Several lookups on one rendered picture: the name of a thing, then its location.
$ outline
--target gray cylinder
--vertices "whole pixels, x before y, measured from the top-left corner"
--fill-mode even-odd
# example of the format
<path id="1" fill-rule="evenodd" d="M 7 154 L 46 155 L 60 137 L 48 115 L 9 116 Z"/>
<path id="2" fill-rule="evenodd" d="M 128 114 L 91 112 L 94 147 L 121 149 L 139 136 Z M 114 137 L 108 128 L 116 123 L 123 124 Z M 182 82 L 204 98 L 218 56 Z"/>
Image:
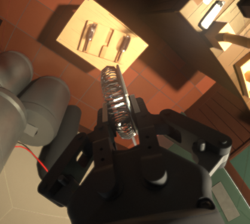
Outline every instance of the gray cylinder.
<path id="1" fill-rule="evenodd" d="M 0 54 L 0 87 L 18 95 L 32 80 L 31 61 L 17 51 Z"/>
<path id="2" fill-rule="evenodd" d="M 60 78 L 44 76 L 34 82 L 20 97 L 31 130 L 26 129 L 20 141 L 31 146 L 49 144 L 57 135 L 70 96 L 68 86 Z"/>
<path id="3" fill-rule="evenodd" d="M 27 124 L 27 112 L 20 99 L 0 88 L 0 173 Z"/>

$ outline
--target bright rectangular light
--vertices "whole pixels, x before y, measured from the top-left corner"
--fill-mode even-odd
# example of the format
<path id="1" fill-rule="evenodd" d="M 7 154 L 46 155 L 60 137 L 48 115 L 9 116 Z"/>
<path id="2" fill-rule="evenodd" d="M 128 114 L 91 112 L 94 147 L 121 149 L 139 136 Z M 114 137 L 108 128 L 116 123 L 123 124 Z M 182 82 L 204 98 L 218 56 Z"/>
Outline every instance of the bright rectangular light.
<path id="1" fill-rule="evenodd" d="M 202 20 L 201 26 L 204 29 L 208 29 L 208 27 L 212 24 L 213 20 L 216 18 L 218 13 L 221 11 L 225 1 L 217 1 L 213 8 L 210 10 L 208 15 Z"/>

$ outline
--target red wire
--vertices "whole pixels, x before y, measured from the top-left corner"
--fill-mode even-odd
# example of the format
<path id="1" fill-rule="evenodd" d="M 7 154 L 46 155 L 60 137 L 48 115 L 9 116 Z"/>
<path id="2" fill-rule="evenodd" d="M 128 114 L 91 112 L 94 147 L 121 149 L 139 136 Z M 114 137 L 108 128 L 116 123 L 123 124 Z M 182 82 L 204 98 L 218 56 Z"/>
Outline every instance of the red wire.
<path id="1" fill-rule="evenodd" d="M 26 149 L 25 147 L 23 147 L 23 146 L 15 146 L 15 148 L 23 148 L 23 149 L 25 149 L 25 150 L 27 150 L 27 151 L 29 151 L 37 160 L 38 160 L 38 162 L 44 167 L 44 169 L 46 170 L 46 172 L 48 172 L 48 170 L 47 170 L 47 168 L 44 166 L 44 164 L 30 151 L 30 150 L 28 150 L 28 149 Z"/>

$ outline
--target orange floor tile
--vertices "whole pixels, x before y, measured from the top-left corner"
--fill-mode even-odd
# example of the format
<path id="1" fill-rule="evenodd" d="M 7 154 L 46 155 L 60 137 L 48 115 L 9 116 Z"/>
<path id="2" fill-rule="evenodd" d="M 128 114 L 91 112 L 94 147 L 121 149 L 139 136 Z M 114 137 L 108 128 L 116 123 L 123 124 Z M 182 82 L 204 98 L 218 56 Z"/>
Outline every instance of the orange floor tile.
<path id="1" fill-rule="evenodd" d="M 19 51 L 33 64 L 32 80 L 56 76 L 68 85 L 69 105 L 81 111 L 80 124 L 94 129 L 102 107 L 100 71 L 56 42 L 84 0 L 0 0 L 0 52 Z M 188 109 L 214 81 L 187 66 L 139 14 L 154 0 L 95 0 L 140 36 L 149 47 L 124 73 L 129 94 L 141 97 L 151 113 Z"/>

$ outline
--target metal spring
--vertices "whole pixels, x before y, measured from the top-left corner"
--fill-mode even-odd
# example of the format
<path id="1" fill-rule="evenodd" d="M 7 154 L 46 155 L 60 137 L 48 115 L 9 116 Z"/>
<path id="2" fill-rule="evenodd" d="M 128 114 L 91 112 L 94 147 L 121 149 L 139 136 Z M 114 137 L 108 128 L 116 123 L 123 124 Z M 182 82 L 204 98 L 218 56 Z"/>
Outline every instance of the metal spring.
<path id="1" fill-rule="evenodd" d="M 135 135 L 135 129 L 115 67 L 107 66 L 102 70 L 101 86 L 108 113 L 115 124 L 117 133 L 122 139 L 131 139 Z"/>

